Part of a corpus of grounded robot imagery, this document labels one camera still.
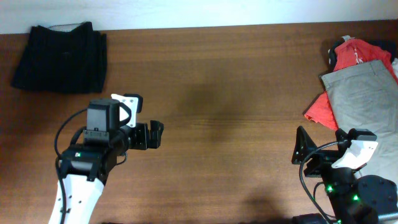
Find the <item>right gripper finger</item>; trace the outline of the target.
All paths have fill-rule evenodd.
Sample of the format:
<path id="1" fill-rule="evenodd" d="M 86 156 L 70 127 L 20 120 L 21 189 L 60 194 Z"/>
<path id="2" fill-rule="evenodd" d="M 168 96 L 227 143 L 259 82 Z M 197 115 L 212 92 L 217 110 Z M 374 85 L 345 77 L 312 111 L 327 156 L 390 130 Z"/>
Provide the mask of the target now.
<path id="1" fill-rule="evenodd" d="M 296 132 L 296 142 L 291 163 L 299 165 L 306 156 L 317 149 L 317 145 L 312 141 L 303 126 L 299 126 Z"/>
<path id="2" fill-rule="evenodd" d="M 338 130 L 336 130 L 335 136 L 336 141 L 338 142 L 338 150 L 346 151 L 347 148 L 349 148 L 351 145 L 351 139 L 349 138 L 348 133 L 339 128 Z"/>

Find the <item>black shorts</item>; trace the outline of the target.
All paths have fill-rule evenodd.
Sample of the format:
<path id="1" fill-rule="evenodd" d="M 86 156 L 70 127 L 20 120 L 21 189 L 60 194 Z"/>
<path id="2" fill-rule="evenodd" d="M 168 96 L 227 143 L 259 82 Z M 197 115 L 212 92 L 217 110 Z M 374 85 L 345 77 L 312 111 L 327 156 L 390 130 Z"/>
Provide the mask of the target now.
<path id="1" fill-rule="evenodd" d="M 11 86 L 64 94 L 101 93 L 107 71 L 107 36 L 84 22 L 71 31 L 33 26 Z"/>

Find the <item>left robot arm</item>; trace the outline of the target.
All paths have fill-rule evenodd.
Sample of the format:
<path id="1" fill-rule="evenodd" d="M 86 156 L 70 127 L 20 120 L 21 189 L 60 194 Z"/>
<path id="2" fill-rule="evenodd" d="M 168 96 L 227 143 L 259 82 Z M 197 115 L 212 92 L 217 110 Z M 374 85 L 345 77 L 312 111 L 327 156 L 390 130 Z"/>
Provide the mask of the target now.
<path id="1" fill-rule="evenodd" d="M 50 223 L 88 223 L 111 170 L 121 165 L 127 150 L 157 149 L 164 124 L 152 120 L 113 132 L 76 131 L 68 148 L 55 160 L 57 196 Z"/>

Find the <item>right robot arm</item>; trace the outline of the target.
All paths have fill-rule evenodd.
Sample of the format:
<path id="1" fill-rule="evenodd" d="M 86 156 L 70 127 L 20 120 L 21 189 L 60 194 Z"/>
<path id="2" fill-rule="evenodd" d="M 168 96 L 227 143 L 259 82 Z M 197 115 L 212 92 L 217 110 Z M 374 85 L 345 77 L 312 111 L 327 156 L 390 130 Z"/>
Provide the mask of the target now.
<path id="1" fill-rule="evenodd" d="M 378 175 L 356 177 L 377 148 L 368 129 L 338 129 L 333 142 L 317 146 L 299 126 L 291 162 L 299 166 L 299 180 L 317 213 L 295 216 L 292 223 L 384 223 L 397 220 L 397 184 Z M 334 214 L 328 215 L 304 179 L 320 178 Z"/>

